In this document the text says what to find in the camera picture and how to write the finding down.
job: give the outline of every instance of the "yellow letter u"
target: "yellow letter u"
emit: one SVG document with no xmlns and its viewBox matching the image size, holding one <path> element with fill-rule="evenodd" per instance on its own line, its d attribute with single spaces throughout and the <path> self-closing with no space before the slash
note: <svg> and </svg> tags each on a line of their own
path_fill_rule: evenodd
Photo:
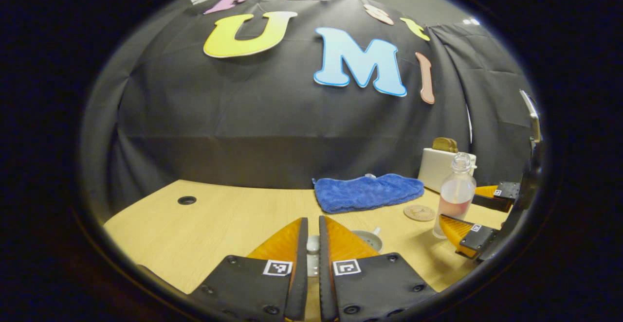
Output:
<svg viewBox="0 0 623 322">
<path fill-rule="evenodd" d="M 253 18 L 252 14 L 240 14 L 216 21 L 216 28 L 203 45 L 203 52 L 211 57 L 225 58 L 248 56 L 274 47 L 281 42 L 288 20 L 296 17 L 296 12 L 267 12 L 268 18 L 264 32 L 251 40 L 236 40 L 236 33 L 245 20 Z"/>
</svg>

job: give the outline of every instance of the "letter m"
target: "letter m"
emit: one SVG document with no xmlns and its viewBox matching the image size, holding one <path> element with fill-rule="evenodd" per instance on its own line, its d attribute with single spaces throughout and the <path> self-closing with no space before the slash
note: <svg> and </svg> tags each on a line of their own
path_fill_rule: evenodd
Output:
<svg viewBox="0 0 623 322">
<path fill-rule="evenodd" d="M 374 39 L 363 52 L 344 30 L 318 28 L 316 33 L 322 36 L 325 51 L 322 70 L 314 74 L 314 81 L 321 85 L 339 87 L 348 85 L 350 78 L 342 70 L 343 59 L 360 87 L 367 86 L 376 67 L 377 78 L 374 80 L 374 88 L 378 92 L 407 96 L 407 89 L 403 86 L 398 72 L 396 46 L 387 41 Z"/>
</svg>

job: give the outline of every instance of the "microfiber cloth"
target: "microfiber cloth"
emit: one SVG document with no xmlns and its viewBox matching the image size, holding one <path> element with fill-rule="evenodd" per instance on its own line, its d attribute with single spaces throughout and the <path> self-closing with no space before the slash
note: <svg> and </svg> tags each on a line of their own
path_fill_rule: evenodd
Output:
<svg viewBox="0 0 623 322">
<path fill-rule="evenodd" d="M 329 214 L 376 209 L 414 200 L 424 194 L 424 183 L 418 179 L 387 174 L 375 178 L 363 176 L 354 180 L 313 180 L 316 199 Z"/>
</svg>

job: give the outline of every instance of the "wooden table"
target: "wooden table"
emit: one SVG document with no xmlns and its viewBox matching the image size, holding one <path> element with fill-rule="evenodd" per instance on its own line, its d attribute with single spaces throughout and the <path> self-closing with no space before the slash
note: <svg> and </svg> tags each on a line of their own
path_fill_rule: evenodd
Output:
<svg viewBox="0 0 623 322">
<path fill-rule="evenodd" d="M 194 196 L 191 205 L 178 198 Z M 410 202 L 371 211 L 329 215 L 351 230 L 381 227 L 383 253 L 400 253 L 436 291 L 446 289 L 476 267 L 435 238 L 434 221 L 404 215 L 411 204 L 437 210 L 439 194 L 425 189 Z M 299 217 L 318 234 L 322 212 L 312 189 L 257 189 L 178 180 L 139 200 L 104 224 L 111 238 L 136 264 L 144 265 L 184 293 L 191 293 L 227 255 L 246 256 Z M 507 214 L 472 204 L 465 220 L 500 228 Z M 306 321 L 320 320 L 318 278 L 310 278 Z"/>
</svg>

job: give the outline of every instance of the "black backdrop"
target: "black backdrop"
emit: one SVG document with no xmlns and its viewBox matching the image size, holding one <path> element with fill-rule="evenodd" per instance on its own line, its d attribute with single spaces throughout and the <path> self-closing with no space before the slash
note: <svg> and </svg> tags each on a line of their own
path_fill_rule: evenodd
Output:
<svg viewBox="0 0 623 322">
<path fill-rule="evenodd" d="M 482 26 L 432 25 L 425 41 L 399 20 L 421 23 L 417 15 L 373 0 L 247 0 L 203 15 L 218 1 L 177 0 L 159 10 L 95 82 L 81 164 L 103 221 L 178 179 L 309 189 L 311 178 L 416 178 L 422 149 L 441 136 L 476 155 L 479 185 L 520 180 L 530 121 L 519 90 L 532 91 Z M 365 3 L 395 24 L 369 16 Z M 298 16 L 276 47 L 235 58 L 203 53 L 215 21 L 253 14 L 236 38 L 255 38 L 265 27 L 262 14 L 278 10 Z M 364 89 L 354 80 L 343 88 L 314 82 L 323 65 L 317 27 L 345 30 L 364 48 L 375 38 L 396 45 L 407 96 L 380 94 L 372 82 Z M 433 105 L 420 98 L 416 52 L 432 64 Z"/>
<path fill-rule="evenodd" d="M 85 88 L 149 0 L 3 1 L 3 311 L 12 321 L 183 319 L 104 260 L 72 214 L 84 204 L 74 161 Z M 543 87 L 558 146 L 543 195 L 554 208 L 514 264 L 432 320 L 615 320 L 615 0 L 477 1 Z"/>
</svg>

